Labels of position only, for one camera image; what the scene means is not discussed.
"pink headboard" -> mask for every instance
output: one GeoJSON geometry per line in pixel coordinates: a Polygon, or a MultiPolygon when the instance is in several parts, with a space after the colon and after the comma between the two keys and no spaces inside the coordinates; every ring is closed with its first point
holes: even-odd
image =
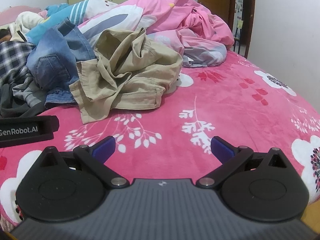
{"type": "Polygon", "coordinates": [[[0,12],[0,26],[14,22],[17,19],[17,16],[22,12],[41,12],[40,8],[32,8],[29,6],[15,6],[10,7],[7,10],[0,12]]]}

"blue jeans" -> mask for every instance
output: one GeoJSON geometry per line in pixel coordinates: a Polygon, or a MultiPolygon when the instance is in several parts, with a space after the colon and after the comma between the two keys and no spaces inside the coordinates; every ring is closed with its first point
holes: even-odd
{"type": "Polygon", "coordinates": [[[68,19],[47,30],[27,60],[36,83],[48,92],[46,108],[76,102],[69,90],[79,79],[76,62],[95,58],[87,39],[68,19]]]}

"pink comforter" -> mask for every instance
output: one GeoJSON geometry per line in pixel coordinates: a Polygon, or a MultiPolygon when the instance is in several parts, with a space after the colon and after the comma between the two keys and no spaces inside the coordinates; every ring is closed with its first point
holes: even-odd
{"type": "Polygon", "coordinates": [[[299,95],[243,57],[228,52],[218,67],[183,68],[179,80],[153,111],[113,111],[108,119],[82,125],[77,108],[54,108],[59,131],[52,141],[0,151],[1,215],[13,224],[15,190],[41,151],[55,145],[71,151],[113,135],[117,147],[105,163],[134,178],[196,181],[220,165],[210,151],[218,135],[260,152],[281,148],[310,192],[320,192],[320,116],[299,95]]]}

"black round disc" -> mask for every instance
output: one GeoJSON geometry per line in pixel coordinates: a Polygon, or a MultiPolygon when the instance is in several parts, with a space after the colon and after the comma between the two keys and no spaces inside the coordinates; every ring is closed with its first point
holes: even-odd
{"type": "Polygon", "coordinates": [[[236,213],[252,220],[278,222],[302,215],[308,192],[285,169],[244,171],[225,181],[221,195],[236,213]]]}
{"type": "Polygon", "coordinates": [[[93,175],[59,166],[37,169],[23,179],[16,192],[26,217],[47,222],[82,217],[96,209],[104,195],[102,183],[93,175]]]}

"floral bedsheet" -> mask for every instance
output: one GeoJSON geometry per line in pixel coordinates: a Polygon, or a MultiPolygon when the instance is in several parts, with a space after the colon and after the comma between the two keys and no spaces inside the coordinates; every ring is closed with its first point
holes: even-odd
{"type": "Polygon", "coordinates": [[[71,151],[108,135],[117,146],[105,165],[130,181],[196,181],[221,165],[210,150],[211,138],[218,135],[255,151],[281,148],[307,185],[310,202],[320,195],[319,114],[287,85],[234,52],[217,67],[183,68],[156,110],[115,110],[86,125],[76,107],[44,114],[60,120],[53,140],[0,150],[1,220],[13,225],[20,222],[15,190],[46,146],[71,151]]]}

